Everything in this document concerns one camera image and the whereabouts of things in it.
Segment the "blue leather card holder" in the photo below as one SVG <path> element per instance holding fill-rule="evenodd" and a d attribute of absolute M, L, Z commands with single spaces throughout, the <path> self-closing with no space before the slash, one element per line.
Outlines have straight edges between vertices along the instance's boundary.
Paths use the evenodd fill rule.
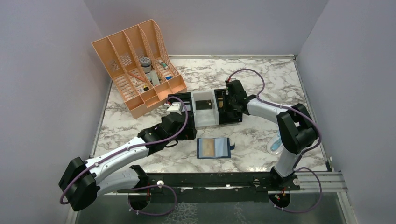
<path fill-rule="evenodd" d="M 234 149 L 235 144 L 231 144 L 230 139 L 226 137 L 197 139 L 198 159 L 230 158 Z"/>

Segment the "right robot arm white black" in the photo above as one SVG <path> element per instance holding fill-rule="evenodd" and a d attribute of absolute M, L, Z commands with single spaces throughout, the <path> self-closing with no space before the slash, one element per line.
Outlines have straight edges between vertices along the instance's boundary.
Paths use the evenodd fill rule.
<path fill-rule="evenodd" d="M 256 116 L 278 125 L 283 151 L 272 175 L 283 179 L 294 173 L 294 168 L 302 151 L 311 146 L 319 133 L 303 104 L 281 106 L 265 103 L 256 96 L 248 96 L 239 80 L 226 81 L 224 106 L 245 115 Z"/>

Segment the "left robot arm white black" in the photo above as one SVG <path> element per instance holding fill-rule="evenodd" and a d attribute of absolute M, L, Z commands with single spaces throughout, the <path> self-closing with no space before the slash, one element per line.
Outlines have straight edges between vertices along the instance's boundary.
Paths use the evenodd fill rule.
<path fill-rule="evenodd" d="M 120 168 L 169 147 L 172 141 L 193 140 L 196 133 L 192 112 L 171 112 L 159 124 L 143 129 L 107 154 L 87 160 L 72 159 L 58 184 L 62 190 L 60 204 L 80 211 L 98 196 L 129 186 L 134 188 L 144 182 L 142 172 L 130 169 L 120 173 Z"/>

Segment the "gold credit card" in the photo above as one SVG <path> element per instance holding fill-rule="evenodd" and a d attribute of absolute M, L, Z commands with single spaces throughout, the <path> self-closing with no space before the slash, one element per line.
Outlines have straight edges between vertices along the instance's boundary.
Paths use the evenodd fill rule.
<path fill-rule="evenodd" d="M 217 102 L 218 102 L 218 108 L 223 108 L 223 104 L 224 104 L 224 102 L 223 102 L 223 98 L 217 98 Z"/>

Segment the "black credit card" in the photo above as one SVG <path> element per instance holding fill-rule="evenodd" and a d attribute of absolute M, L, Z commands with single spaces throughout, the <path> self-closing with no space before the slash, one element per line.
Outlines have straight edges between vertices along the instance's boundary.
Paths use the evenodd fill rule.
<path fill-rule="evenodd" d="M 197 100 L 195 101 L 196 110 L 211 110 L 212 101 L 211 100 Z"/>

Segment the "left black plastic bin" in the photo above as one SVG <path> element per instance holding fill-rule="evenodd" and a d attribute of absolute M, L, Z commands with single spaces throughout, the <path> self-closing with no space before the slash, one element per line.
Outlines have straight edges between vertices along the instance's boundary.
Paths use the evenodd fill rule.
<path fill-rule="evenodd" d="M 183 106 L 182 109 L 182 116 L 185 116 L 188 113 L 188 121 L 185 127 L 185 130 L 188 129 L 196 129 L 195 128 L 195 120 L 194 120 L 194 111 L 192 106 L 192 94 L 190 92 L 185 93 L 176 93 L 176 94 L 169 94 L 168 98 L 166 99 L 165 105 L 167 108 L 172 103 L 181 103 Z"/>

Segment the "black plastic bin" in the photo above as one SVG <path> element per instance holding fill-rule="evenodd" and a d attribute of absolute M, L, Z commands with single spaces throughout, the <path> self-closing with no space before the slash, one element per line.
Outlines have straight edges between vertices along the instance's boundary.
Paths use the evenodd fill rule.
<path fill-rule="evenodd" d="M 185 93 L 176 93 L 176 94 L 169 94 L 168 98 L 166 99 L 165 105 L 167 108 L 172 103 L 181 103 L 183 106 L 182 109 L 182 116 L 185 116 L 188 113 L 188 121 L 185 127 L 185 130 L 188 129 L 196 129 L 195 128 L 195 120 L 194 120 L 194 111 L 192 106 L 192 94 L 190 92 Z"/>
<path fill-rule="evenodd" d="M 230 106 L 230 97 L 226 94 L 226 89 L 215 89 L 215 98 L 223 98 L 223 108 L 218 108 L 219 125 L 229 125 L 242 122 L 242 113 L 237 112 Z"/>

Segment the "right black plastic bin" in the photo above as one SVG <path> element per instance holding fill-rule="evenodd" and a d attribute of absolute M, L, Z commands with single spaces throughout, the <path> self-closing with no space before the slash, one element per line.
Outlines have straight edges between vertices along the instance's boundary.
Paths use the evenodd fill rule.
<path fill-rule="evenodd" d="M 229 125 L 242 122 L 242 113 L 237 112 L 230 106 L 230 97 L 226 94 L 226 89 L 215 89 L 215 98 L 223 98 L 223 108 L 218 108 L 219 125 Z"/>

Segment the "white plastic bin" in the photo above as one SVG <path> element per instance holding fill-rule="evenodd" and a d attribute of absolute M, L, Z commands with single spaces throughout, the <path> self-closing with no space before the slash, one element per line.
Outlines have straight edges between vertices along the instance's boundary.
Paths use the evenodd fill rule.
<path fill-rule="evenodd" d="M 219 111 L 214 90 L 192 91 L 191 106 L 196 128 L 219 125 Z"/>

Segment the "clear blue plastic case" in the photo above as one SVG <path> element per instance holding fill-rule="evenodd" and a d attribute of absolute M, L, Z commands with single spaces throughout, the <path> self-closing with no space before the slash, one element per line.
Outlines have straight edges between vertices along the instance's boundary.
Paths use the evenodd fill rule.
<path fill-rule="evenodd" d="M 277 131 L 276 134 L 267 143 L 266 149 L 271 155 L 278 155 L 283 151 L 284 147 L 279 131 Z"/>

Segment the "green white marker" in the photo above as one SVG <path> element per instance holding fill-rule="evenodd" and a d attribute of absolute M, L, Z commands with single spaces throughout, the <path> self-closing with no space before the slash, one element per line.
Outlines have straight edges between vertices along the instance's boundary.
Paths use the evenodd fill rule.
<path fill-rule="evenodd" d="M 158 60 L 158 62 L 164 69 L 167 70 L 169 68 L 168 65 L 165 62 L 163 62 L 162 60 Z"/>

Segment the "orange pencil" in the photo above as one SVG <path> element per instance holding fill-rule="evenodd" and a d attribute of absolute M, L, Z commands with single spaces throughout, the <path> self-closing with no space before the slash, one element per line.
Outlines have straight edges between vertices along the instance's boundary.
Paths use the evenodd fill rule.
<path fill-rule="evenodd" d="M 136 79 L 141 80 L 142 82 L 146 82 L 147 81 L 145 77 L 139 75 L 138 73 L 134 74 L 132 72 L 128 72 L 128 74 L 131 75 L 132 77 L 136 78 Z"/>

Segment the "grey round tape roll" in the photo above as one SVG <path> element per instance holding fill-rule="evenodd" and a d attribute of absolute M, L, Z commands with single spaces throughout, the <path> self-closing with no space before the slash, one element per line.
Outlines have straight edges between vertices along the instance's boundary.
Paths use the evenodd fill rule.
<path fill-rule="evenodd" d="M 150 73 L 152 70 L 152 61 L 149 57 L 140 57 L 139 58 L 140 65 L 144 71 L 144 73 Z"/>

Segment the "orange plastic file organizer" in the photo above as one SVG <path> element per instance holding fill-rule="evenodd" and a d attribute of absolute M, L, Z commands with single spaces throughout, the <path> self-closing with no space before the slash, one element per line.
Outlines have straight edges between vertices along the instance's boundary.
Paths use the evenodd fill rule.
<path fill-rule="evenodd" d="M 171 63 L 161 30 L 153 19 L 94 41 L 92 46 L 135 119 L 164 103 L 169 94 L 186 92 L 184 79 Z M 151 59 L 150 73 L 144 73 L 140 57 Z M 158 60 L 169 68 L 164 69 Z M 128 72 L 138 73 L 147 81 Z"/>

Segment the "black metal base rail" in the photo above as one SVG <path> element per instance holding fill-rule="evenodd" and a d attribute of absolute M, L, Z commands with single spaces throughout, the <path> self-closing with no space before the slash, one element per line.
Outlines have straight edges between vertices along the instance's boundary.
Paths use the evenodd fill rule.
<path fill-rule="evenodd" d="M 149 189 L 121 192 L 132 203 L 266 203 L 270 194 L 300 190 L 294 179 L 279 184 L 269 172 L 149 173 Z"/>

